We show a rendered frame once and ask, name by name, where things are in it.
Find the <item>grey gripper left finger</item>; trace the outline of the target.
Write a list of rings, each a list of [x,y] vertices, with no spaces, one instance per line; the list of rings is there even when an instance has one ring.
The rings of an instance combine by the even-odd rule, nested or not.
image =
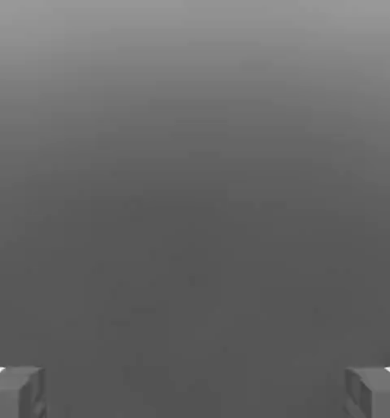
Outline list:
[[[0,418],[47,418],[43,367],[0,366]]]

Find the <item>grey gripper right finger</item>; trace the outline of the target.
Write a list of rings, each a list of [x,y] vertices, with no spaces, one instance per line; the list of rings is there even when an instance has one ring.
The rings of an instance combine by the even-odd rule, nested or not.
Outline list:
[[[344,418],[390,418],[390,367],[348,367]]]

